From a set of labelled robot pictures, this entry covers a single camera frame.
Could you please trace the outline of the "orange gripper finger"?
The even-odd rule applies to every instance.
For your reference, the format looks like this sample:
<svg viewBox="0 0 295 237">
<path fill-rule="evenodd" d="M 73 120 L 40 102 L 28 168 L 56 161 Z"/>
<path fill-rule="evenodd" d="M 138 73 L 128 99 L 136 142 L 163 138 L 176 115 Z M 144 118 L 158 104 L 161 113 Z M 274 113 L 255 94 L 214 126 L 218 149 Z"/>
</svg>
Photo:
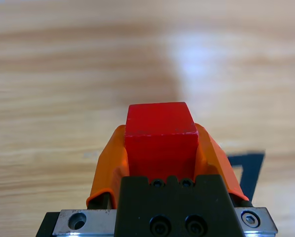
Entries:
<svg viewBox="0 0 295 237">
<path fill-rule="evenodd" d="M 228 193 L 232 194 L 235 200 L 239 202 L 248 201 L 249 198 L 244 195 L 226 153 L 203 126 L 195 124 L 195 127 L 198 131 L 198 148 L 194 178 L 198 175 L 218 174 L 221 176 Z"/>
<path fill-rule="evenodd" d="M 116 209 L 119 202 L 121 180 L 129 176 L 125 149 L 125 125 L 120 125 L 112 134 L 98 158 L 88 209 Z"/>
</svg>

